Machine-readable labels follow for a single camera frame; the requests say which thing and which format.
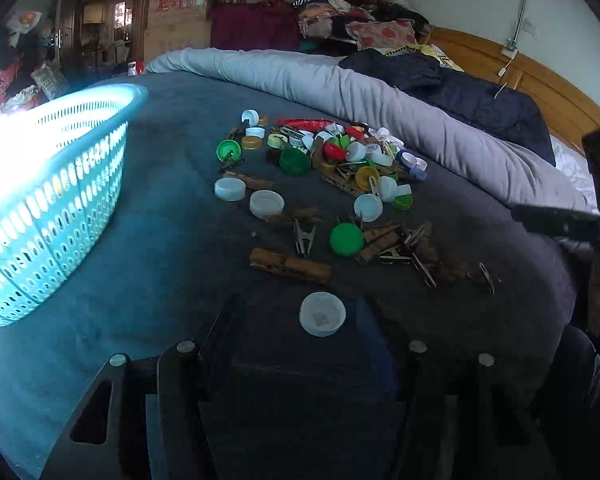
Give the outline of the dark green bottle cap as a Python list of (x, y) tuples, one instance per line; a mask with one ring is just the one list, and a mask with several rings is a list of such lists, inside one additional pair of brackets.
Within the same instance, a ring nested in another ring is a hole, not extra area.
[(312, 168), (311, 159), (302, 151), (295, 148), (284, 148), (280, 153), (279, 167), (283, 169), (285, 174), (290, 176), (301, 177), (306, 176)]

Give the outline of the long wooden clothespin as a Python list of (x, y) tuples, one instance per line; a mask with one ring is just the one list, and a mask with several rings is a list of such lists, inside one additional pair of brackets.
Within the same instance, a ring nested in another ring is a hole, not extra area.
[(249, 263), (257, 270), (308, 282), (327, 284), (332, 277), (332, 267), (328, 264), (270, 252), (260, 247), (250, 252)]

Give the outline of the green bottle cap front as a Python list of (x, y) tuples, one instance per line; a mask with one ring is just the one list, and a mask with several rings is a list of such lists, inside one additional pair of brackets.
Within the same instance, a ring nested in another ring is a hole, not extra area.
[(350, 222), (337, 224), (329, 234), (329, 246), (338, 256), (353, 257), (362, 250), (364, 245), (363, 232)]

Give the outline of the navy blue blanket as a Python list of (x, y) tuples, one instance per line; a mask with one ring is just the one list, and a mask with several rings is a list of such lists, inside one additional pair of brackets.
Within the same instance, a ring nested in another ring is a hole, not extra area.
[(366, 49), (347, 56), (339, 66), (379, 79), (466, 125), (556, 164), (541, 111), (522, 92), (443, 67), (432, 56), (417, 52), (385, 56)]

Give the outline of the wicker chair with clutter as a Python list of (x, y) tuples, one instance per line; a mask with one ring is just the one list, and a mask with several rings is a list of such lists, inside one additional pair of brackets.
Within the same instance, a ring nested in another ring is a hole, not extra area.
[(50, 20), (24, 10), (0, 25), (0, 115), (30, 110), (64, 96), (69, 88), (56, 58)]

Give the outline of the yellow bottle cap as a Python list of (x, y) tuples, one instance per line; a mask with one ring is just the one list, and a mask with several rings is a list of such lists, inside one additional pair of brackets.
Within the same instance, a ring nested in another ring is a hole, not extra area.
[(356, 186), (364, 191), (370, 192), (379, 183), (380, 175), (376, 168), (365, 166), (356, 170), (354, 180)]

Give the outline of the red plastic chili toy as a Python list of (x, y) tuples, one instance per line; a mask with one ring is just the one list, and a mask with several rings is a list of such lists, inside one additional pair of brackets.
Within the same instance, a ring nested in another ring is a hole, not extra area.
[(317, 133), (332, 124), (331, 119), (278, 118), (277, 125)]

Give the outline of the small green bottle cap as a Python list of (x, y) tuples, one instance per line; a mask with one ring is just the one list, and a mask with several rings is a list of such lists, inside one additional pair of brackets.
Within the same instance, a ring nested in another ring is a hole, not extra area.
[(412, 194), (400, 195), (396, 196), (396, 198), (391, 203), (394, 209), (400, 211), (408, 211), (412, 208), (414, 203), (414, 198)]

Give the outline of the grey rolled quilt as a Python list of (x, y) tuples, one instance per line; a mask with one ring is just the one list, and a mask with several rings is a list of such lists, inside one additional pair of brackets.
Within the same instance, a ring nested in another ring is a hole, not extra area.
[(345, 70), (324, 55), (186, 48), (157, 56), (146, 70), (224, 80), (349, 122), (386, 127), (409, 148), (505, 205), (594, 209), (571, 179), (532, 151), (468, 126), (379, 79)]

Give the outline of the white ribbed bottle cap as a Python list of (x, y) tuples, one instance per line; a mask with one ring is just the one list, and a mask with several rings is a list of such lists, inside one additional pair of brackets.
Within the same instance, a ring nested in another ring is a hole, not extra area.
[(271, 190), (254, 191), (249, 200), (249, 210), (258, 219), (277, 216), (284, 211), (283, 196)]

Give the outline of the stacked cardboard boxes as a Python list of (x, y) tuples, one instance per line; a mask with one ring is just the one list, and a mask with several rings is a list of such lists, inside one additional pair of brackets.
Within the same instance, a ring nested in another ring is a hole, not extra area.
[(212, 0), (148, 0), (143, 61), (185, 48), (210, 46)]

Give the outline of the red bottle cap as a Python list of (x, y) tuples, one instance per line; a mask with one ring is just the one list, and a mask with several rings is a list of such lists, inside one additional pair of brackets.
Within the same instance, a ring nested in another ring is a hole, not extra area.
[(335, 162), (345, 162), (347, 160), (347, 151), (340, 148), (338, 144), (326, 142), (323, 146), (323, 154)]

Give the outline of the blue bottle cap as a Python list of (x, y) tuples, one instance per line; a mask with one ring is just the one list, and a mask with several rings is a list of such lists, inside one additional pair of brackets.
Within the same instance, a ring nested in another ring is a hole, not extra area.
[(407, 151), (400, 151), (396, 160), (407, 170), (408, 174), (417, 181), (427, 179), (428, 162)]

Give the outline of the metal clip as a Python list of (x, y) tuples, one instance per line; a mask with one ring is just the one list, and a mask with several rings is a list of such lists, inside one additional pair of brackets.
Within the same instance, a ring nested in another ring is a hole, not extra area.
[(298, 218), (294, 218), (294, 236), (296, 237), (296, 251), (302, 258), (309, 258), (315, 238), (316, 225), (311, 224), (306, 230), (306, 223), (302, 223)]

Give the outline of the wooden headboard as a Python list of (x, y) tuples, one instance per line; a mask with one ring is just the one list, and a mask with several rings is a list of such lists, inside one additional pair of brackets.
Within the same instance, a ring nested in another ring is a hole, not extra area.
[(427, 37), (466, 73), (530, 96), (553, 136), (582, 152), (582, 138), (600, 128), (600, 107), (565, 78), (527, 55), (501, 54), (494, 41), (435, 27)]

